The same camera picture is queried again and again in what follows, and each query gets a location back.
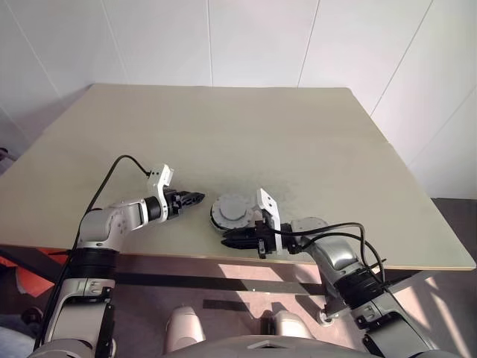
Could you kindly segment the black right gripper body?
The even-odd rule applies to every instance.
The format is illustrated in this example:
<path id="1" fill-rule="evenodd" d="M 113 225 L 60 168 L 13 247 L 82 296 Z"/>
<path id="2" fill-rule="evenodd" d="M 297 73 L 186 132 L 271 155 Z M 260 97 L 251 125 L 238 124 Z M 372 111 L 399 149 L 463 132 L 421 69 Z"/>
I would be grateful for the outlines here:
<path id="1" fill-rule="evenodd" d="M 260 259 L 265 259 L 267 255 L 277 250 L 275 233 L 264 221 L 255 221 L 255 238 L 257 240 L 257 251 Z"/>

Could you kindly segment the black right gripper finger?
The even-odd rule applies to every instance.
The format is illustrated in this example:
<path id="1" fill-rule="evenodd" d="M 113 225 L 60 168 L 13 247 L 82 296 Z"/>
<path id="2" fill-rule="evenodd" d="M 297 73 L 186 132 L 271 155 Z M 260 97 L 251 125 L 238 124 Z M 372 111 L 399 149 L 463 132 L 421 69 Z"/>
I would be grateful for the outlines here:
<path id="1" fill-rule="evenodd" d="M 255 239 L 223 239 L 221 244 L 238 250 L 257 250 L 259 247 L 258 241 Z"/>
<path id="2" fill-rule="evenodd" d="M 256 229 L 254 227 L 236 228 L 226 231 L 222 236 L 227 240 L 235 241 L 256 240 Z"/>

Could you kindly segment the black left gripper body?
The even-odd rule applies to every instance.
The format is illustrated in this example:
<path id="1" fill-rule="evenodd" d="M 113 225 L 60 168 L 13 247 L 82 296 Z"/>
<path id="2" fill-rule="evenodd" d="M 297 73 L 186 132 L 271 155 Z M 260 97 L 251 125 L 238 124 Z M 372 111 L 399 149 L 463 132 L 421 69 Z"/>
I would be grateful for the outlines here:
<path id="1" fill-rule="evenodd" d="M 189 194 L 187 191 L 177 191 L 166 189 L 164 196 L 168 205 L 168 219 L 180 216 L 189 205 Z"/>

